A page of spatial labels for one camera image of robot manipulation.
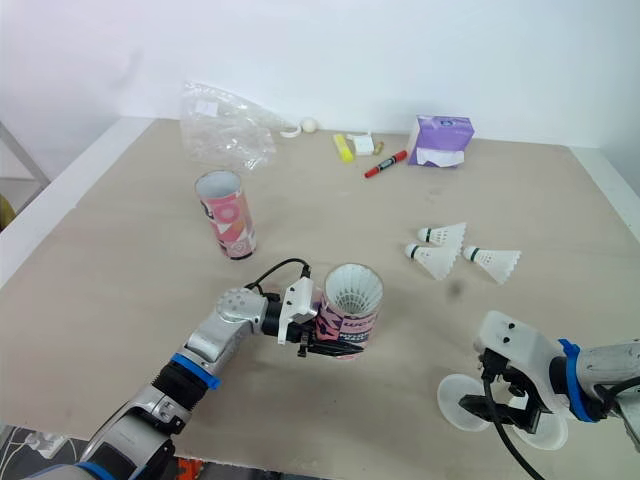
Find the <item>electrical cable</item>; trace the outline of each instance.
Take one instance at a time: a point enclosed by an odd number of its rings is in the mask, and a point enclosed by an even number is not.
[[[283,260],[282,262],[274,265],[269,270],[264,272],[255,281],[253,281],[251,283],[247,283],[244,286],[244,288],[248,288],[249,290],[251,290],[253,288],[258,288],[258,291],[260,292],[260,295],[264,295],[264,292],[262,291],[262,287],[260,286],[260,282],[263,281],[265,278],[267,278],[269,275],[271,275],[273,272],[278,270],[279,268],[282,268],[283,266],[285,266],[285,265],[287,265],[289,263],[300,263],[300,264],[302,264],[302,273],[300,274],[300,276],[301,277],[308,277],[309,276],[311,267],[309,266],[309,264],[307,262],[305,262],[301,258],[287,258],[286,260]]]
[[[71,450],[73,450],[73,463],[76,463],[78,461],[78,451],[76,450],[76,446],[73,444],[73,439],[70,438],[68,441],[71,445]]]
[[[7,466],[11,463],[11,460],[13,459],[14,455],[18,453],[20,450],[22,450],[26,444],[27,442],[21,443],[18,448],[16,448],[13,452],[11,452],[11,455],[9,455],[9,458],[7,458],[6,463],[2,466],[2,470],[0,471],[0,480],[4,479],[4,472],[7,469]]]
[[[22,442],[13,441],[13,438],[15,437],[16,433],[18,433],[19,430],[22,430],[22,428],[20,427],[13,428],[13,431],[11,432],[11,437],[7,442],[7,447],[5,448],[4,454],[2,455],[2,460],[0,460],[0,480],[4,478],[5,470],[7,469],[7,465],[9,465],[9,463],[11,462],[11,459],[13,459],[14,455],[18,453],[22,449],[22,447],[24,447],[27,444],[28,436]],[[9,451],[9,448],[12,445],[17,445],[18,448],[16,448],[13,452],[11,452],[11,455],[9,455],[9,457],[7,458],[7,452]]]
[[[640,377],[630,378],[629,380],[620,382],[608,389],[602,385],[596,385],[596,391],[604,397],[602,411],[605,414],[609,413],[615,406],[616,396],[618,396],[618,394],[628,390],[629,388],[637,387],[638,385],[640,385]]]
[[[498,411],[496,409],[496,402],[493,400],[493,394],[491,393],[491,380],[488,378],[483,379],[484,384],[484,395],[487,398],[487,407],[489,408],[489,413],[491,414],[491,420],[493,420],[493,424],[498,431],[498,435],[500,435],[500,439],[504,446],[507,447],[509,453],[513,455],[513,458],[520,464],[520,466],[535,480],[544,480],[544,477],[540,475],[531,465],[527,462],[524,457],[520,454],[515,445],[511,442],[511,439],[507,435],[507,432],[504,431],[504,427],[498,418]]]
[[[7,458],[7,452],[9,451],[9,447],[11,447],[11,445],[20,445],[20,442],[13,441],[13,437],[15,437],[16,433],[18,433],[19,430],[22,430],[22,429],[20,427],[13,427],[13,430],[11,431],[11,436],[9,437],[9,441],[7,441],[6,443],[7,446],[4,449],[2,460],[0,460],[0,468],[2,468],[2,466],[4,465],[4,459]]]

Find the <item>tissue box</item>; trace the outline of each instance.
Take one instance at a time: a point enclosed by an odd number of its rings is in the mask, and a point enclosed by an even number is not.
[[[465,117],[418,115],[407,153],[409,165],[454,167],[464,162],[464,149],[473,137],[471,120]]]

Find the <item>yellow object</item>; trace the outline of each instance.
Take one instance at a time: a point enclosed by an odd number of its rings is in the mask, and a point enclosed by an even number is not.
[[[0,195],[0,232],[7,228],[14,218],[16,218],[16,212],[13,211],[7,199]]]
[[[353,162],[353,153],[349,149],[349,145],[347,145],[347,140],[344,138],[344,135],[341,133],[336,133],[333,136],[333,143],[336,144],[336,148],[338,149],[338,153],[340,154],[340,158],[344,163]]]
[[[373,149],[373,154],[380,155],[380,152],[382,152],[383,148],[384,148],[384,142],[376,143],[376,148]]]

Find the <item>black cable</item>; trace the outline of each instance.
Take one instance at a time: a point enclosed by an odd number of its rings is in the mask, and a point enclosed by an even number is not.
[[[596,391],[604,398],[602,410],[605,414],[609,413],[616,403],[616,396],[625,390],[640,385],[640,377],[633,377],[624,382],[607,389],[602,385],[596,385]]]
[[[638,385],[640,385],[640,377],[633,377],[629,380],[625,380],[624,382],[620,382],[619,384],[614,385],[609,389],[609,393],[612,397],[615,397],[619,393],[622,393],[631,387],[637,387]]]
[[[529,475],[531,475],[531,478],[534,478],[535,480],[544,480],[544,477],[536,472],[536,470],[531,465],[529,465],[529,462],[524,459],[515,445],[511,442],[511,439],[507,435],[507,432],[504,431],[504,427],[502,426],[502,423],[500,423],[500,420],[498,418],[496,402],[493,400],[493,394],[491,393],[491,380],[485,378],[483,379],[483,384],[484,395],[485,397],[487,397],[487,407],[489,408],[489,413],[491,414],[493,424],[495,425],[496,430],[498,430],[498,435],[500,435],[500,438],[502,439],[502,443],[504,443],[504,446],[507,447],[507,450],[509,450],[511,455],[513,455],[513,458],[516,459],[520,466],[524,468],[524,470]]]
[[[251,290],[252,288],[256,288],[257,287],[258,291],[260,292],[260,294],[264,295],[264,293],[262,292],[262,288],[260,287],[260,282],[262,280],[264,280],[265,278],[267,278],[269,275],[271,275],[273,272],[278,270],[279,268],[282,268],[283,266],[287,265],[288,263],[300,263],[300,264],[302,264],[302,273],[300,274],[300,276],[309,277],[310,271],[311,271],[311,267],[309,266],[309,264],[307,262],[305,262],[301,258],[287,258],[286,260],[281,261],[280,263],[274,265],[269,270],[264,272],[255,281],[253,281],[251,283],[247,283],[244,286],[244,288],[248,288],[249,290]]]

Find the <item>plastic bag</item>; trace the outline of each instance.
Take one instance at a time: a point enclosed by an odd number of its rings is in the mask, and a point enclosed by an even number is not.
[[[186,82],[180,127],[192,160],[246,172],[266,165],[275,154],[270,129],[291,125],[233,93]]]

